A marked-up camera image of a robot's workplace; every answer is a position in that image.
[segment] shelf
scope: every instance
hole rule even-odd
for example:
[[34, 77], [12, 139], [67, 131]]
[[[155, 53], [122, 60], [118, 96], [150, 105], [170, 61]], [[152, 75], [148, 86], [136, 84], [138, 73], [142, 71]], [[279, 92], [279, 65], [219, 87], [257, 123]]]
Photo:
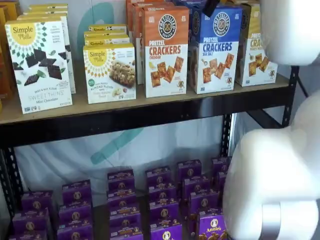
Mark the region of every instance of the shelf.
[[97, 135], [134, 128], [176, 123], [224, 114], [285, 105], [290, 99], [289, 80], [277, 76], [276, 83], [241, 87], [233, 91], [146, 98], [143, 86], [137, 99], [88, 104], [87, 91], [77, 85], [73, 105], [36, 113], [22, 114], [18, 93], [3, 101], [0, 113], [0, 147]]

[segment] purple snack box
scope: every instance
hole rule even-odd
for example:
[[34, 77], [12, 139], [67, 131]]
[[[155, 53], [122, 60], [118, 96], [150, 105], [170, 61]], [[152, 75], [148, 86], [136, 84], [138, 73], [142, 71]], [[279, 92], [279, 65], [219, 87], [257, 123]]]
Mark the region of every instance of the purple snack box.
[[152, 221], [150, 240], [182, 240], [182, 223], [179, 218]]
[[199, 240], [228, 238], [223, 213], [217, 208], [200, 210], [196, 229]]
[[115, 189], [135, 188], [135, 177], [132, 169], [125, 171], [109, 172], [107, 174], [109, 191]]
[[74, 201], [73, 203], [62, 205], [59, 210], [59, 218], [62, 222], [72, 222], [79, 219], [92, 219], [91, 202]]
[[149, 203], [150, 220], [164, 218], [177, 219], [179, 217], [179, 204], [176, 199], [163, 198]]
[[187, 202], [191, 193], [209, 188], [210, 180], [205, 175], [185, 178], [182, 182], [182, 199]]
[[88, 179], [62, 185], [62, 199], [63, 204], [70, 204], [79, 200], [92, 202], [90, 180]]
[[143, 240], [144, 235], [139, 223], [131, 224], [130, 226], [110, 227], [110, 240]]
[[10, 236], [9, 240], [47, 240], [47, 232], [33, 231], [26, 234], [17, 234]]
[[136, 190], [134, 188], [124, 190], [111, 190], [107, 193], [107, 204], [109, 208], [124, 207], [134, 204], [137, 201]]
[[129, 204], [124, 207], [110, 208], [110, 227], [128, 227], [132, 224], [140, 224], [140, 208], [138, 203]]
[[149, 186], [149, 201], [158, 199], [176, 199], [177, 188], [172, 182], [160, 183]]
[[93, 226], [89, 218], [61, 224], [57, 231], [57, 240], [93, 239]]

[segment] black metal shelf frame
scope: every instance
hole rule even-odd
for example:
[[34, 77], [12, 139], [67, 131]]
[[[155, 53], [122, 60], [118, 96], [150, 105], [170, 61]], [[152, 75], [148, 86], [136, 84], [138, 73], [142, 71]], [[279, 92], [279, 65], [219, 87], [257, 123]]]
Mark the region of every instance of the black metal shelf frame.
[[[223, 116], [220, 155], [225, 157], [233, 113], [247, 112], [263, 128], [289, 125], [298, 79], [299, 67], [292, 66], [288, 87], [0, 125], [1, 136], [7, 136], [0, 139], [0, 182], [10, 217], [22, 209], [24, 191], [13, 147]], [[200, 111], [204, 105], [209, 110]], [[283, 105], [282, 123], [263, 110]]]

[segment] blue pretzel crackers box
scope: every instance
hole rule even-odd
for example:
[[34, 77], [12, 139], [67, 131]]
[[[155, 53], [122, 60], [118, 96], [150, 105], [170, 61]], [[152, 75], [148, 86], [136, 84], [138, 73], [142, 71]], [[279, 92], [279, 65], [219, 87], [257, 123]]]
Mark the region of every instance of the blue pretzel crackers box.
[[242, 9], [218, 5], [211, 17], [192, 8], [191, 78], [197, 94], [234, 89]]

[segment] metal shelving unit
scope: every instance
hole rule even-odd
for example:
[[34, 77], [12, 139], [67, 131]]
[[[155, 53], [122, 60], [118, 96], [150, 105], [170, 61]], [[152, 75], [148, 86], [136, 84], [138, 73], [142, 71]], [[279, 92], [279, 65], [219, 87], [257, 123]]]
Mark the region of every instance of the metal shelving unit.
[[[299, 67], [290, 79], [278, 74], [276, 83], [241, 87], [233, 91], [197, 95], [145, 98], [143, 87], [137, 99], [91, 104], [84, 86], [77, 86], [73, 105], [22, 115], [18, 93], [3, 101], [0, 114], [0, 181], [11, 218], [21, 209], [23, 186], [14, 147], [91, 136], [141, 127], [223, 116], [220, 155], [227, 156], [233, 113], [248, 112], [263, 128], [282, 128], [290, 122]], [[282, 123], [263, 109], [284, 106]]]

